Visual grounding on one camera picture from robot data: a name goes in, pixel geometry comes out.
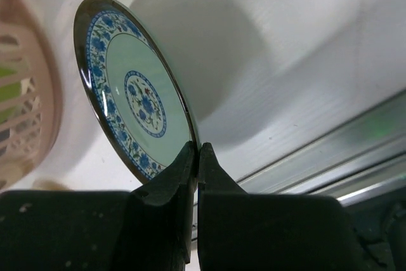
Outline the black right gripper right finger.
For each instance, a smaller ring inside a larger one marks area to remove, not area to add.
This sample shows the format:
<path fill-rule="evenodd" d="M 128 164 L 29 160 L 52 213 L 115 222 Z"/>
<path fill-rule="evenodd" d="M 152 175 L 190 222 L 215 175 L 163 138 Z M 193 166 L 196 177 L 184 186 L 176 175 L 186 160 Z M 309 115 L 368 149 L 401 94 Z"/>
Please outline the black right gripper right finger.
<path fill-rule="evenodd" d="M 219 165 L 199 160 L 198 256 L 202 270 L 360 270 L 348 217 L 332 197 L 250 194 Z"/>

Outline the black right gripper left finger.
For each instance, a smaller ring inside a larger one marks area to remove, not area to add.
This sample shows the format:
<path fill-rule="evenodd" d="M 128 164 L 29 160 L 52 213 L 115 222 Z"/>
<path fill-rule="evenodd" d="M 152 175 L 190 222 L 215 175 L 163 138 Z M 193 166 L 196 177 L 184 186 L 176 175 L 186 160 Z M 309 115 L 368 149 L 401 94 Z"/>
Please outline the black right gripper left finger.
<path fill-rule="evenodd" d="M 132 192 L 3 192 L 1 269 L 184 270 L 193 193 L 192 142 Z"/>

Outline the small blue floral plate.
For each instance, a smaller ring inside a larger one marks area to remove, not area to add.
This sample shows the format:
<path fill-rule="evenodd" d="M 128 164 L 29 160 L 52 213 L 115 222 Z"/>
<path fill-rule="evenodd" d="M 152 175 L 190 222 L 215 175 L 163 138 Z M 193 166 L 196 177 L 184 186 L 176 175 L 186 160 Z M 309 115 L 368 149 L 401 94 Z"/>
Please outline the small blue floral plate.
<path fill-rule="evenodd" d="M 186 142 L 199 144 L 184 94 L 155 39 L 117 0 L 83 0 L 74 51 L 93 112 L 121 161 L 146 183 Z"/>

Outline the cream translucent plate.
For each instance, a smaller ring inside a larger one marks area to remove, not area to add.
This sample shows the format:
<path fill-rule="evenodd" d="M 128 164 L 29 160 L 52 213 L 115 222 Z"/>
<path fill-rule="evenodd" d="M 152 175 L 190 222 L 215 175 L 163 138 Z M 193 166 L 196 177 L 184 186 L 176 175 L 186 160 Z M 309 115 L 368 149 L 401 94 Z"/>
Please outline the cream translucent plate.
<path fill-rule="evenodd" d="M 36 179 L 32 183 L 32 189 L 49 190 L 49 191 L 68 191 L 68 190 L 70 190 L 70 188 L 68 188 L 66 185 L 56 182 L 54 180 L 50 180 L 50 179 Z"/>

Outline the green plastic plate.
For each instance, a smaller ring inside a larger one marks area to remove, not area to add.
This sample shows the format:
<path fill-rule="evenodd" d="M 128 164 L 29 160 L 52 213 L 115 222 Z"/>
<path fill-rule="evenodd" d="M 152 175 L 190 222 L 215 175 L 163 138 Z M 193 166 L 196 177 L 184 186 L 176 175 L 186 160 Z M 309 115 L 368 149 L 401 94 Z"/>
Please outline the green plastic plate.
<path fill-rule="evenodd" d="M 1 77 L 6 77 L 15 74 L 14 70 L 1 67 Z M 1 86 L 1 102 L 18 98 L 21 94 L 21 82 Z M 9 119 L 15 111 L 15 106 L 1 111 L 1 123 Z"/>

